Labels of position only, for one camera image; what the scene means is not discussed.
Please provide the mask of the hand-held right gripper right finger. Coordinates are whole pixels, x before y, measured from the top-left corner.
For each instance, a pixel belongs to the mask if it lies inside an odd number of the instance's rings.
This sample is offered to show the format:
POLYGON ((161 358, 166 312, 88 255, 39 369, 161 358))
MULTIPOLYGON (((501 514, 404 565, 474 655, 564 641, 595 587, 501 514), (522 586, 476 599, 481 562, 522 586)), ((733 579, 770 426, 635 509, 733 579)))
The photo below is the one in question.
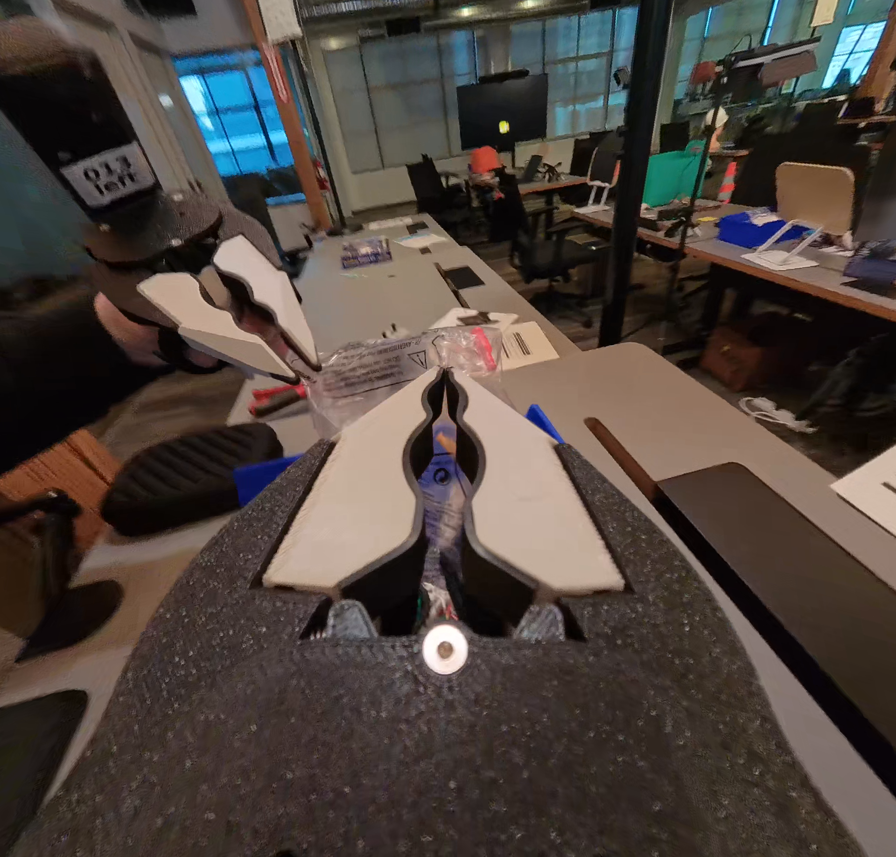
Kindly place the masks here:
POLYGON ((445 397, 469 482, 461 564, 474 605, 521 620, 535 604, 623 592, 560 443, 462 372, 445 373, 445 397))

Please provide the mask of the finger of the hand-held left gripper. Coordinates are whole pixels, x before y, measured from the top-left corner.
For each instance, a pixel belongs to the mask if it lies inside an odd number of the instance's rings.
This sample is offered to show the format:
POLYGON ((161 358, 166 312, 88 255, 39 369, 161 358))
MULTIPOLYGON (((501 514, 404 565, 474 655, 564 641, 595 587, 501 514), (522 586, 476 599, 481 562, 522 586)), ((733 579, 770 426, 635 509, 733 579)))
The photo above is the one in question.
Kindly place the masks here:
POLYGON ((137 285, 137 291, 173 322, 186 344, 244 370, 280 381, 295 382, 297 374, 263 339, 242 329, 229 311, 203 297, 196 276, 187 272, 153 275, 137 285))
POLYGON ((283 340, 307 370, 320 370, 314 336, 287 272, 273 264, 245 236, 223 241, 212 258, 218 273, 240 281, 255 307, 273 318, 283 340))

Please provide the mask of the blue plastic bin with sticker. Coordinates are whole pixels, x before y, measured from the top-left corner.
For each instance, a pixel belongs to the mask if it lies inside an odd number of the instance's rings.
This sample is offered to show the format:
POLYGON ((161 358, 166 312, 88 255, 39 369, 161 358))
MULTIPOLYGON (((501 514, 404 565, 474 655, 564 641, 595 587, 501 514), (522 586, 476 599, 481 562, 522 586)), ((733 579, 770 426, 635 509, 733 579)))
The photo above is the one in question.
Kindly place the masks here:
MULTIPOLYGON (((531 404, 524 416, 532 425, 548 434, 558 444, 566 443, 539 404, 531 404)), ((234 469, 232 477, 237 490, 238 506, 243 508, 252 502, 267 486, 302 457, 303 454, 298 453, 297 455, 260 461, 234 469)))

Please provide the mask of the clear bag of rods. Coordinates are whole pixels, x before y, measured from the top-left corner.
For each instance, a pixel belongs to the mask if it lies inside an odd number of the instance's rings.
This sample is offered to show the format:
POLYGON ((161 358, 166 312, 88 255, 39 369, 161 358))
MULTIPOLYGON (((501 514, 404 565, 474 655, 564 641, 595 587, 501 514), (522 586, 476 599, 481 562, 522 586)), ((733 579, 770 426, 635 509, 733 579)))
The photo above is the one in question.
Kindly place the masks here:
MULTIPOLYGON (((322 424, 331 445, 351 423, 435 367, 464 371, 488 383, 499 381, 501 342, 502 331, 494 327, 448 327, 417 336, 348 345, 329 359, 309 388, 315 421, 322 424)), ((421 493, 428 551, 426 499, 421 493)), ((381 622, 385 634, 403 635, 411 630, 417 618, 419 592, 420 588, 401 611, 373 618, 381 622)))

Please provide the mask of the person's left hand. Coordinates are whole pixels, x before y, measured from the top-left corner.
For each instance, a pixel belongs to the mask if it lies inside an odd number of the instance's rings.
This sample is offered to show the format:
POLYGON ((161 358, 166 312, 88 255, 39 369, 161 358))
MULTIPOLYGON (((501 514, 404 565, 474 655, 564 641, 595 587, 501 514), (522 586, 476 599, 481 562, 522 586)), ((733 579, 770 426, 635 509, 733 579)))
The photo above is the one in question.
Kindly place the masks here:
POLYGON ((191 348, 175 329, 149 324, 123 313, 103 293, 94 296, 93 306, 108 335, 139 365, 182 370, 198 376, 227 366, 224 361, 191 348))

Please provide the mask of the blue printed box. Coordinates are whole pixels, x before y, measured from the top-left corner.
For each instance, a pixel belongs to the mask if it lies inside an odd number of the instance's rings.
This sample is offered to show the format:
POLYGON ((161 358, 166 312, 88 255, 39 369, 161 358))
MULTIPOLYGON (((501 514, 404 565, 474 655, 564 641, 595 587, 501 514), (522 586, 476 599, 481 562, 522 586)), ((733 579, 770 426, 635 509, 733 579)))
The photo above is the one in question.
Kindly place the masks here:
POLYGON ((382 237, 366 237, 346 240, 342 244, 342 269, 364 269, 392 261, 389 240, 382 237))

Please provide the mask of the red toy clamp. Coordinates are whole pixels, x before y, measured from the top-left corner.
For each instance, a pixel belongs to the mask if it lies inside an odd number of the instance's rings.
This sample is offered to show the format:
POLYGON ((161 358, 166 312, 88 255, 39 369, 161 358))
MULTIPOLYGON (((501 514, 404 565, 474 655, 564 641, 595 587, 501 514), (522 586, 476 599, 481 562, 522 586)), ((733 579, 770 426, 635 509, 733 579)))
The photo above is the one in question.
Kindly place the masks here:
POLYGON ((268 417, 295 406, 307 398, 307 388, 301 383, 253 390, 248 412, 253 418, 268 417))

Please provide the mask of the wooden partition panel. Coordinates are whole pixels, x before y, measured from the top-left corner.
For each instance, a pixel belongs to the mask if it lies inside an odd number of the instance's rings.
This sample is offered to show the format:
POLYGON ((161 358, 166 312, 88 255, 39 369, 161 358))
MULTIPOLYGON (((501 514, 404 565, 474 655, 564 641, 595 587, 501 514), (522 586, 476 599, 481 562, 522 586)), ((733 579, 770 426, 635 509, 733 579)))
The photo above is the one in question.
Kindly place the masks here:
POLYGON ((99 509, 119 468, 118 460, 95 437, 79 430, 2 474, 1 497, 18 502, 47 491, 66 493, 82 510, 75 532, 83 561, 86 550, 106 529, 99 509))

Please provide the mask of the white booklet with black picture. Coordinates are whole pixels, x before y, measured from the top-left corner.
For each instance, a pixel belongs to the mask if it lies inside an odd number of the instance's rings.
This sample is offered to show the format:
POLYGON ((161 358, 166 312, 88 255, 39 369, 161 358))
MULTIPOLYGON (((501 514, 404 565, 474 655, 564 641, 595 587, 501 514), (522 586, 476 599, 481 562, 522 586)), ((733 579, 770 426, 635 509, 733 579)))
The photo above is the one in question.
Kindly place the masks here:
POLYGON ((518 314, 488 313, 468 307, 454 307, 429 326, 429 329, 448 327, 494 327, 505 332, 519 320, 518 314))

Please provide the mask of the black office chair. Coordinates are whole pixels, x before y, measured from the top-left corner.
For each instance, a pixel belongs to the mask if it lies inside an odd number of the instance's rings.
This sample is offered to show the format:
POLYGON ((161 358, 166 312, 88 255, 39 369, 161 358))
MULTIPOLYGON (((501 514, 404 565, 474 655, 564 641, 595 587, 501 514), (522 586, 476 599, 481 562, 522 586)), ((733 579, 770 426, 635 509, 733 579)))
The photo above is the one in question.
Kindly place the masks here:
POLYGON ((524 285, 545 283, 544 289, 532 293, 529 303, 545 317, 572 319, 591 329, 594 319, 586 308, 588 297, 564 291, 560 285, 572 282, 575 269, 605 266, 609 243, 593 236, 587 236, 583 244, 577 242, 574 236, 584 235, 585 231, 574 218, 547 225, 545 235, 539 236, 515 175, 500 167, 496 177, 489 216, 490 238, 496 243, 509 243, 509 262, 524 285))

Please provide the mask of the long grey background table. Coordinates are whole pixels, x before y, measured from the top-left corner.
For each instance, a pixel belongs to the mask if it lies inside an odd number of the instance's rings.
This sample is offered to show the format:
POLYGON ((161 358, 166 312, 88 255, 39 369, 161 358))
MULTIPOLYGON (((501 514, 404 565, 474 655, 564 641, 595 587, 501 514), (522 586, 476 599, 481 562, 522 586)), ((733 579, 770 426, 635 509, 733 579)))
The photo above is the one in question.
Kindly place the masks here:
POLYGON ((766 269, 743 259, 738 251, 739 248, 734 245, 714 238, 689 241, 685 247, 687 257, 709 262, 714 267, 732 270, 751 279, 773 283, 789 291, 808 294, 884 321, 895 322, 893 298, 844 284, 838 269, 823 265, 796 270, 766 269))

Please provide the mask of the black metal pole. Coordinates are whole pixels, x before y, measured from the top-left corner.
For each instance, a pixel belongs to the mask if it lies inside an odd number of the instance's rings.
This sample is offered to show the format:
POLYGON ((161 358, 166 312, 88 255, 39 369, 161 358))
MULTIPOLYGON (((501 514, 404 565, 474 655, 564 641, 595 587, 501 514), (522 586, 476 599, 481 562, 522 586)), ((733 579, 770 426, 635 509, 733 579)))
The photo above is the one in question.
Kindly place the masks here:
POLYGON ((599 322, 599 347, 622 339, 644 184, 675 0, 641 0, 632 80, 617 182, 609 255, 609 291, 599 322))

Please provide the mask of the white stand with tan board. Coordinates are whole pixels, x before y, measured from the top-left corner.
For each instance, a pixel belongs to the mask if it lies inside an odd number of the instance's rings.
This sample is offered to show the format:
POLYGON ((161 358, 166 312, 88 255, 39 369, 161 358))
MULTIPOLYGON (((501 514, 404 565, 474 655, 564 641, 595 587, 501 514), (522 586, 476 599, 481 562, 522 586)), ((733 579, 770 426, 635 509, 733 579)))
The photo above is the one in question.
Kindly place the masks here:
POLYGON ((850 243, 855 176, 847 167, 785 162, 776 170, 778 215, 783 226, 742 258, 772 271, 819 266, 805 251, 822 235, 850 243))

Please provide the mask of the black wall screen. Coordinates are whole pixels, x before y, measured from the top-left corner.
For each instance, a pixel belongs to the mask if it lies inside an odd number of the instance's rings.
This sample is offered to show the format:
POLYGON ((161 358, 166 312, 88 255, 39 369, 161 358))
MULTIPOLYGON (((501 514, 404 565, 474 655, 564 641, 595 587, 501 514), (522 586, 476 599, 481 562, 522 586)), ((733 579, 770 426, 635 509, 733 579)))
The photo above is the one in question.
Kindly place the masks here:
POLYGON ((455 94, 463 151, 491 146, 510 152, 517 143, 546 137, 548 77, 544 73, 458 86, 455 94))

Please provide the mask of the black post with foot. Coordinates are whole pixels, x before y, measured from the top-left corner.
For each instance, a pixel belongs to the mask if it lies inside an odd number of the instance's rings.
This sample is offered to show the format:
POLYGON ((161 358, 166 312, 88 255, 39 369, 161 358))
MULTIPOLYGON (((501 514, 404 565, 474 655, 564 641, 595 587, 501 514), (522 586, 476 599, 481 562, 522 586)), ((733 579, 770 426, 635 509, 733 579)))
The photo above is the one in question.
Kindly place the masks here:
POLYGON ((123 601, 115 580, 73 584, 82 562, 75 532, 81 514, 62 491, 1 498, 1 627, 23 642, 16 662, 75 646, 123 601))

